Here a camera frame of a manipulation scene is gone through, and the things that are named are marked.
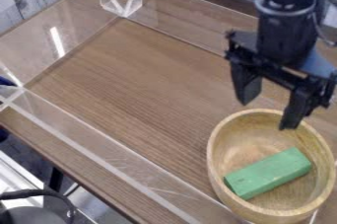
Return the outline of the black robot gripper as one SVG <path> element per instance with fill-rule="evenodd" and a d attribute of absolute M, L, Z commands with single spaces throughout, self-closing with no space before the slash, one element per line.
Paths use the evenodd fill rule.
<path fill-rule="evenodd" d="M 225 59 L 231 63 L 231 75 L 236 98 L 245 106 L 263 91 L 268 79 L 289 90 L 289 102 L 282 112 L 280 130 L 297 129 L 312 111 L 330 106 L 337 87 L 337 67 L 312 49 L 304 60 L 292 63 L 261 55 L 257 50 L 257 34 L 231 31 L 227 34 Z"/>

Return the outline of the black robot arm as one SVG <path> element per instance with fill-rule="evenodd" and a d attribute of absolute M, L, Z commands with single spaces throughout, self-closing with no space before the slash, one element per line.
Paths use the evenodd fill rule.
<path fill-rule="evenodd" d="M 318 107 L 329 107 L 337 87 L 337 66 L 317 52 L 326 6 L 337 0 L 255 0 L 259 30 L 227 33 L 235 93 L 248 104 L 269 79 L 289 89 L 280 129 L 294 129 Z"/>

